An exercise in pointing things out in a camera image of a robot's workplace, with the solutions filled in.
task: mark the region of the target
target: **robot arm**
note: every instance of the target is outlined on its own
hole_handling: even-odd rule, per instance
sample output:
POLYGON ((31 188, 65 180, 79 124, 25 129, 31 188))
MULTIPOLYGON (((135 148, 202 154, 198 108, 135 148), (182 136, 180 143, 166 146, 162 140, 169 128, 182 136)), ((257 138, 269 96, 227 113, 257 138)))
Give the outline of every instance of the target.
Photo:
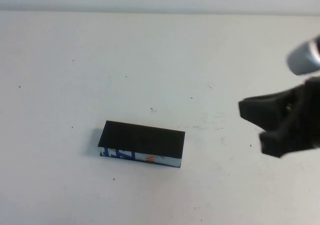
MULTIPOLYGON (((320 70, 320 37, 303 43, 287 58, 296 75, 320 70)), ((320 77, 283 92, 239 102, 240 116, 264 129, 261 151, 278 157, 320 144, 320 77)))

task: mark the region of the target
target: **white table surface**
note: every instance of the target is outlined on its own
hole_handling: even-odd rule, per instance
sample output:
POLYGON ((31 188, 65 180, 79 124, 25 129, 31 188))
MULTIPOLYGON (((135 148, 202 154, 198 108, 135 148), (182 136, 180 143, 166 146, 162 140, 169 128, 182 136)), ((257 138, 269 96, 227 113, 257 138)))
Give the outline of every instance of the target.
POLYGON ((319 224, 320 152, 263 155, 238 112, 306 78, 285 58, 319 29, 320 17, 0 12, 0 224, 319 224), (100 157, 106 120, 186 131, 181 168, 100 157))

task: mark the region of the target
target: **silver metal cylinder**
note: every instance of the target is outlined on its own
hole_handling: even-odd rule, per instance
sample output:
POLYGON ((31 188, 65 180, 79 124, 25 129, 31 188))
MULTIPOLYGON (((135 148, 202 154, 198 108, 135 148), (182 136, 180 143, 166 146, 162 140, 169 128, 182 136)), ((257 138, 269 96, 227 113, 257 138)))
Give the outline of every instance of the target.
POLYGON ((320 36, 293 50, 287 57, 287 64, 295 75, 309 74, 320 70, 320 36))

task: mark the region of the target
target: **orange printed graphic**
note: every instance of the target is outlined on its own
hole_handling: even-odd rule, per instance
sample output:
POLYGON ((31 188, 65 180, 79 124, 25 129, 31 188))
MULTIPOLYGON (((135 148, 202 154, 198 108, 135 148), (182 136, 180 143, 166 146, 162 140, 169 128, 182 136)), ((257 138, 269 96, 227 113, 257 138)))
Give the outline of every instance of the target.
POLYGON ((145 159, 149 163, 154 163, 156 161, 155 155, 145 155, 145 159))

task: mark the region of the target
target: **rectangular box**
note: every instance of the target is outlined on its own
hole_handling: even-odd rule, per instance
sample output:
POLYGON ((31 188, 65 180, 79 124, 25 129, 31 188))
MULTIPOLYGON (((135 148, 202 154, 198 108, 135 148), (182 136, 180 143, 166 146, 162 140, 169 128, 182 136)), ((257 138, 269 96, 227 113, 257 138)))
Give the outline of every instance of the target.
POLYGON ((106 121, 101 156, 180 168, 185 132, 106 121))

